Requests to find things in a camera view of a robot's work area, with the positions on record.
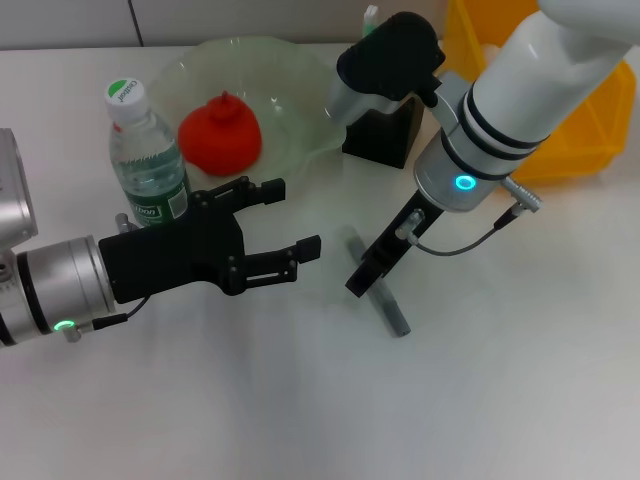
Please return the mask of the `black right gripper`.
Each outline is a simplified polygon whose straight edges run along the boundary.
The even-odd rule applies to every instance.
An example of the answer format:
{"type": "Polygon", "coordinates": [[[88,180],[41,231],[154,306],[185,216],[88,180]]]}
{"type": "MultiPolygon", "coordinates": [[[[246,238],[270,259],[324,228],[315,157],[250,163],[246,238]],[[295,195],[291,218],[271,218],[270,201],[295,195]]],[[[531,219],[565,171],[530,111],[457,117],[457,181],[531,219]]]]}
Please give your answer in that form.
{"type": "Polygon", "coordinates": [[[398,263],[411,247],[409,236],[420,237],[443,214],[420,192],[415,192],[383,233],[365,252],[345,286],[355,296],[364,295],[398,263]]]}

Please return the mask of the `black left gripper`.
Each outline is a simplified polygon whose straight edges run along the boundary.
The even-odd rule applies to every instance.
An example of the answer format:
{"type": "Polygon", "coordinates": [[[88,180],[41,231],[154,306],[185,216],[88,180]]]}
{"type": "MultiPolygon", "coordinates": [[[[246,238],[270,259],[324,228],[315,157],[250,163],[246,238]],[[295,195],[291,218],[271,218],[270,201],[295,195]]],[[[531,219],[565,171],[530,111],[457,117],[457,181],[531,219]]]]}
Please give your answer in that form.
{"type": "Polygon", "coordinates": [[[297,281],[298,266],[320,258],[318,235],[287,248],[245,255],[234,213],[286,198],[281,178],[256,185],[240,177],[192,194],[179,218],[98,242],[115,300],[128,303],[194,282],[234,296],[247,289],[297,281]]]}

